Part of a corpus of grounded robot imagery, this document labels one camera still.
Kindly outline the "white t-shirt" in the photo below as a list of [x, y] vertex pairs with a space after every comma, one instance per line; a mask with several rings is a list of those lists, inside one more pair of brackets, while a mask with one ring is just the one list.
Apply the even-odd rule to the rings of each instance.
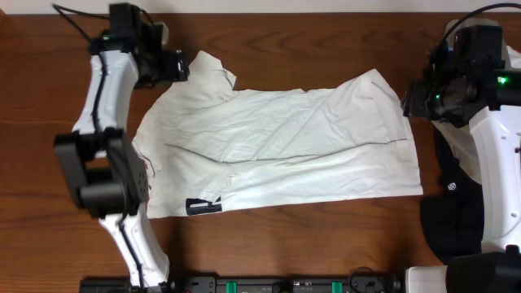
[[150, 218], [422, 193], [412, 130], [378, 71], [334, 89], [235, 82], [199, 52], [143, 117]]

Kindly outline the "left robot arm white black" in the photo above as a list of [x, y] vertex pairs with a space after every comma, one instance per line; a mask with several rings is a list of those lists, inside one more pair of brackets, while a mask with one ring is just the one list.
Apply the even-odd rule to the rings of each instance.
[[127, 134], [134, 90], [163, 81], [186, 81], [180, 50], [162, 41], [104, 36], [91, 40], [90, 87], [72, 131], [59, 134], [54, 151], [72, 201], [110, 234], [127, 278], [86, 278], [82, 292], [172, 292], [169, 258], [146, 214], [146, 165]]

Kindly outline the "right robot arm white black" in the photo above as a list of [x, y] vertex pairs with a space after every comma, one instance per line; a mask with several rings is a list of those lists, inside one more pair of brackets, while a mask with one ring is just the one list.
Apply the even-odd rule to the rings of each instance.
[[406, 292], [520, 290], [520, 72], [492, 70], [436, 82], [413, 81], [405, 116], [468, 125], [484, 200], [482, 252], [447, 265], [411, 267]]

